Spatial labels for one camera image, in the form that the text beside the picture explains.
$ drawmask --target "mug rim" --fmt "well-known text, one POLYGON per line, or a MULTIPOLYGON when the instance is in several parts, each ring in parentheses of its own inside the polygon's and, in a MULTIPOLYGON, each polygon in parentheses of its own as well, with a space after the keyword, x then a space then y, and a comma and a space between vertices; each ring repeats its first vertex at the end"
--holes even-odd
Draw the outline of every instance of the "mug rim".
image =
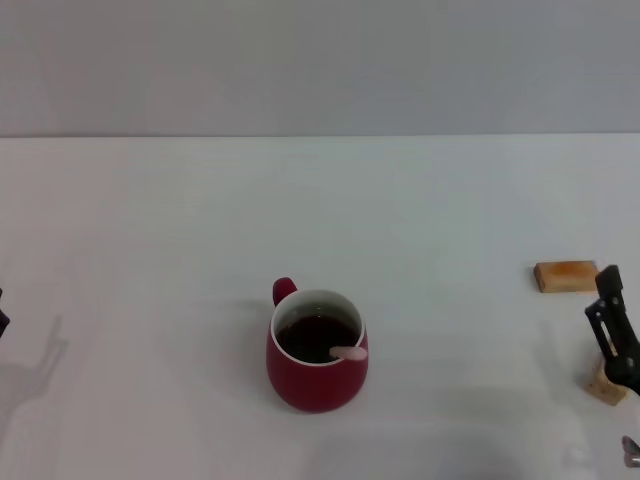
POLYGON ((280 303, 278 305, 276 305, 275 310, 273 311, 273 315, 271 315, 271 322, 269 325, 269 335, 271 335, 271 340, 273 341, 273 343, 275 343, 276 348, 280 351, 280 353, 282 355, 284 355, 286 358, 288 358, 289 360, 300 364, 300 365, 304 365, 305 367, 330 367, 333 365, 337 365, 341 362, 345 362, 346 360, 344 358, 338 358, 336 360, 333 360, 331 362, 326 362, 326 363, 310 363, 310 362, 303 362, 302 360, 299 360, 291 355, 289 355, 287 352, 284 351, 284 349, 282 348, 282 346, 278 343, 278 339, 276 338, 276 334, 274 332, 274 325, 275 325, 275 319, 277 317, 277 315, 280 313, 281 310, 283 310, 285 308, 285 304, 286 303, 290 303, 290 300, 292 298, 295 298, 296 296, 302 295, 302 294, 309 294, 309 293, 324 293, 324 294, 329 294, 332 296, 336 296, 341 298, 342 300, 346 301, 347 303, 349 303, 353 309, 356 311, 356 313, 358 314, 358 320, 360 320, 360 335, 358 337, 358 341, 356 342, 355 345, 353 345, 354 347, 359 347, 362 344, 362 340, 364 340, 364 335, 365 335, 365 331, 366 331, 366 327, 364 324, 364 321, 362 320, 362 317, 360 316, 360 312, 358 311, 358 309, 356 308, 356 306, 353 304, 353 302, 351 300, 349 300, 347 297, 345 297, 344 295, 338 293, 338 292, 334 292, 333 290, 326 290, 326 289, 322 289, 322 288, 313 288, 313 289, 308 289, 308 290, 296 290, 295 292, 290 293, 289 295, 287 295, 285 298, 283 298, 280 303))

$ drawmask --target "coffee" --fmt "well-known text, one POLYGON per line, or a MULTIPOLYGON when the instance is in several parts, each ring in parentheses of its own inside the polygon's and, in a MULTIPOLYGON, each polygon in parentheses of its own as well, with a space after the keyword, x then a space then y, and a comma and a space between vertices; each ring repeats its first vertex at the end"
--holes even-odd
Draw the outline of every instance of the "coffee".
POLYGON ((354 328, 338 318, 309 315, 283 327, 276 339, 285 352, 298 360, 328 363, 336 360, 329 355, 331 347, 353 346, 358 336, 354 328))

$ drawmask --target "pink spoon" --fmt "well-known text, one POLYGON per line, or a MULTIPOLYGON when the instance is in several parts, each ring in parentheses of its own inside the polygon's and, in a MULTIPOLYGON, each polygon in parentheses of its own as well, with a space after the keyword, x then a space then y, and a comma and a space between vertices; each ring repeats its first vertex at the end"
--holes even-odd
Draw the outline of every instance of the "pink spoon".
POLYGON ((360 362, 369 356, 369 352, 362 347, 331 347, 329 355, 334 358, 360 362))

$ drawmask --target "white tabletop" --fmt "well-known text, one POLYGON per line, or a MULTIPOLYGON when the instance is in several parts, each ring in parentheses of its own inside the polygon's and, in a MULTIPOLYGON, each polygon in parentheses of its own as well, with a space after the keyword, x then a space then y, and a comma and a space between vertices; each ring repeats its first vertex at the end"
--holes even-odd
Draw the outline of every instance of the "white tabletop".
POLYGON ((639 155, 640 135, 0 141, 0 478, 638 478, 638 399, 579 387, 594 297, 530 268, 617 263, 640 319, 639 155), (368 324, 335 412, 266 377, 285 275, 368 324))

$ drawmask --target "wooden piece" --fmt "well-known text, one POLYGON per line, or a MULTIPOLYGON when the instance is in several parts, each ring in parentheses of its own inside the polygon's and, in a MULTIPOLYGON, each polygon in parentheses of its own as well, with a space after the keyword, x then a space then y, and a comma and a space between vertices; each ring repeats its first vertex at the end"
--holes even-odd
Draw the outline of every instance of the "wooden piece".
POLYGON ((615 407, 618 403, 629 396, 629 389, 621 385, 611 383, 604 373, 604 359, 601 359, 596 371, 585 391, 593 395, 598 400, 615 407))
POLYGON ((537 263, 533 273, 542 293, 597 291, 598 269, 591 261, 537 263))

